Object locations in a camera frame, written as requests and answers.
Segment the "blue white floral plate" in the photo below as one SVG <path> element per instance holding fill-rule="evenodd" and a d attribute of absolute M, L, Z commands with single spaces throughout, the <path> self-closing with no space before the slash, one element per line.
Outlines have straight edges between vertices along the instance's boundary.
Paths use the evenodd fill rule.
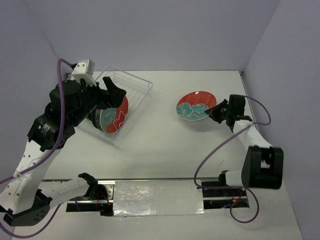
<path fill-rule="evenodd" d="M 93 124 L 93 126 L 100 130 L 101 132 L 104 132 L 102 126 L 101 126 L 101 109 L 94 109 L 91 114 L 90 114 L 90 117 L 91 117 L 91 122 Z"/>

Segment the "red teal floral plate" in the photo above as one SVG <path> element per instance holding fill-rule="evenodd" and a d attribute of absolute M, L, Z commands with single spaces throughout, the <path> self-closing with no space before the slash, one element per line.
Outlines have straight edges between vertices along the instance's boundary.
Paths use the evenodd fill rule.
<path fill-rule="evenodd" d="M 207 118 L 209 110 L 217 105 L 216 97 L 207 91 L 194 91 L 183 96 L 176 104 L 176 113 L 186 121 L 198 121 Z"/>

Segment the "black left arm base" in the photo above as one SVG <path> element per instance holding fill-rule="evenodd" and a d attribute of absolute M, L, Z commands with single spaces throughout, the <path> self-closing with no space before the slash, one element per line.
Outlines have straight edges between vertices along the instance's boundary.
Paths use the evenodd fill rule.
<path fill-rule="evenodd" d="M 94 196 L 89 198 L 79 196 L 67 202 L 67 213 L 97 213 L 100 216 L 114 215 L 113 203 L 115 194 L 114 180 L 98 180 L 98 189 Z"/>

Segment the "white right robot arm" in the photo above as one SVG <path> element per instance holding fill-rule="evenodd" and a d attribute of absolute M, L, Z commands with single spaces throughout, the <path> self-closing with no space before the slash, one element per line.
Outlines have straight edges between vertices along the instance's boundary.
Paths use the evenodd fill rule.
<path fill-rule="evenodd" d="M 267 111 L 268 122 L 256 122 L 245 115 L 246 100 L 259 101 L 252 97 L 231 94 L 205 113 L 215 122 L 225 122 L 233 138 L 238 138 L 246 150 L 241 170 L 224 170 L 218 176 L 217 190 L 228 196 L 235 188 L 278 190 L 283 181 L 284 151 L 272 146 L 257 130 L 257 125 L 268 126 L 271 116 Z"/>

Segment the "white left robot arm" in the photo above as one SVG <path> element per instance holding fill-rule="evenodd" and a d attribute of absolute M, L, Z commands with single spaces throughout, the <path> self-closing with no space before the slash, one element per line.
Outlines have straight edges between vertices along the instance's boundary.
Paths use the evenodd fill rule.
<path fill-rule="evenodd" d="M 94 110 L 122 104 L 126 91 L 109 77 L 104 77 L 103 82 L 105 89 L 98 83 L 89 85 L 83 79 L 65 80 L 50 92 L 50 102 L 34 120 L 21 161 L 0 195 L 0 210 L 9 226 L 34 226 L 51 208 L 77 197 L 93 199 L 103 189 L 88 173 L 57 186 L 40 188 L 49 166 L 74 135 L 75 127 Z"/>

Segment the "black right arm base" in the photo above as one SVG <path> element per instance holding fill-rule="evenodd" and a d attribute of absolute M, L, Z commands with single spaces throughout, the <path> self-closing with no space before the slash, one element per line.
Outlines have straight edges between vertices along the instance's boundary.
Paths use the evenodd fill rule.
<path fill-rule="evenodd" d="M 202 181 L 201 185 L 203 197 L 203 208 L 212 209 L 229 209 L 233 203 L 238 202 L 235 208 L 248 208 L 247 193 L 244 189 L 223 189 L 218 181 Z"/>

